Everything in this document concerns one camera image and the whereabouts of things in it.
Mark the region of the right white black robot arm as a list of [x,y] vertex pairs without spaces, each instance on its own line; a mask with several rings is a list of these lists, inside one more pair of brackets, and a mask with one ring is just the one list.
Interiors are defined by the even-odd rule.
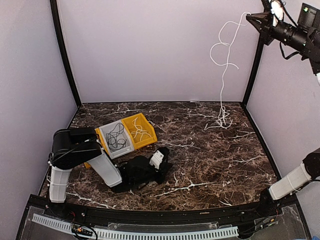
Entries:
[[[247,22],[258,31],[259,39],[242,100],[243,105],[247,105],[249,102],[263,48],[270,45],[274,40],[279,42],[280,47],[289,46],[294,49],[294,52],[290,55],[281,52],[285,60],[300,55],[302,60],[309,60],[313,74],[316,77],[320,76],[319,9],[303,3],[298,20],[291,19],[287,23],[285,17],[290,18],[291,16],[281,0],[264,0],[262,5],[263,12],[248,13],[245,17]],[[320,151],[316,149],[309,153],[298,167],[261,192],[260,202],[255,205],[255,213],[260,217],[266,217],[274,210],[276,201],[300,191],[309,183],[317,182],[319,176]]]

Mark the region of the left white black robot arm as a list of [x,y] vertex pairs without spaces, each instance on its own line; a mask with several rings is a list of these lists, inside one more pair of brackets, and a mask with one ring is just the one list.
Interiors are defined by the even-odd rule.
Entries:
[[88,163],[114,193],[123,193],[141,189],[150,182],[162,184],[173,166],[169,154],[167,147],[160,147],[149,158],[138,155],[114,165],[94,128],[60,129],[53,135],[48,157],[50,208],[60,218],[69,216],[71,208],[65,203],[69,177],[81,164]]

